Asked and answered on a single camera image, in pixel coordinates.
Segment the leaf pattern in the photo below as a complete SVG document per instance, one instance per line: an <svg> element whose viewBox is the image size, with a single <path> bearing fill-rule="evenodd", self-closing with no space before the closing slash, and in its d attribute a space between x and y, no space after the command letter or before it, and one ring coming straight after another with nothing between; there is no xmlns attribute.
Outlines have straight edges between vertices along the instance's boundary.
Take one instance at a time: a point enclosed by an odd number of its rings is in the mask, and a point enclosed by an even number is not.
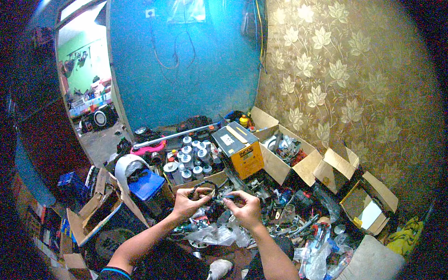
<svg viewBox="0 0 448 280"><path fill-rule="evenodd" d="M401 182L442 160L444 124L415 26L379 0L268 0L267 12L256 105L322 154L344 140L401 205L423 201Z"/></svg>

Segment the wrench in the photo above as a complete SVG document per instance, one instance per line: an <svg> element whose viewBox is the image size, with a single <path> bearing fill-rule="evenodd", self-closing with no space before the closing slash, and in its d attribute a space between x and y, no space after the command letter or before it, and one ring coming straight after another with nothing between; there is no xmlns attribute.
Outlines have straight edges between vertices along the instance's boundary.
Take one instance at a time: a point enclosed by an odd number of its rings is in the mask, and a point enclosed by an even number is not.
<svg viewBox="0 0 448 280"><path fill-rule="evenodd" d="M313 222L317 221L317 218L319 218L319 214L314 215L314 217L311 218L308 222L306 222L302 227L300 227L300 228L298 228L298 229L296 229L294 231L290 231L289 232L289 237L294 238L294 236L296 236L297 234L302 232L304 229L309 227Z"/></svg>

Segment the floor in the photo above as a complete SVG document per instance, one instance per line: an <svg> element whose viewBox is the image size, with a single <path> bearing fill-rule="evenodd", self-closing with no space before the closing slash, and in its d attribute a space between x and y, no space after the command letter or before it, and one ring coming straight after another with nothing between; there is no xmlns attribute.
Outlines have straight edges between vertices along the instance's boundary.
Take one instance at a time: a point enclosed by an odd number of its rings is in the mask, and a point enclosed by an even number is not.
<svg viewBox="0 0 448 280"><path fill-rule="evenodd" d="M108 129L82 134L80 142L93 164L102 167L103 162L109 161L110 156L116 153L116 146L123 137L131 141L129 133L123 130L123 124L117 121Z"/></svg>

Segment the duct tape roll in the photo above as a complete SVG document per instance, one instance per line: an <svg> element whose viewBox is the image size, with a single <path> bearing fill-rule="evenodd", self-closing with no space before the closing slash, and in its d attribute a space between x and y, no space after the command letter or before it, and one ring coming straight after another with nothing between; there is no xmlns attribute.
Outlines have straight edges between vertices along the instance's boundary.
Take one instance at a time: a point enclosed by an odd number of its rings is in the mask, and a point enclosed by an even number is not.
<svg viewBox="0 0 448 280"><path fill-rule="evenodd" d="M133 154L124 155L116 162L115 178L126 193L129 193L128 176L141 168L143 164L150 170L149 164L144 159Z"/></svg>

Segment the wall socket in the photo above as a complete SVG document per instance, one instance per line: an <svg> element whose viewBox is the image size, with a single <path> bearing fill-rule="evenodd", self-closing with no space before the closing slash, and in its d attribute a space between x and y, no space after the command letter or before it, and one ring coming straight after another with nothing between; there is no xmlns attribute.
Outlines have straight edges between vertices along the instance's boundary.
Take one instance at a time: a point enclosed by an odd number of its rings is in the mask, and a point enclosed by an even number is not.
<svg viewBox="0 0 448 280"><path fill-rule="evenodd" d="M155 10L154 9L146 10L146 18L150 18L150 17L155 17Z"/></svg>

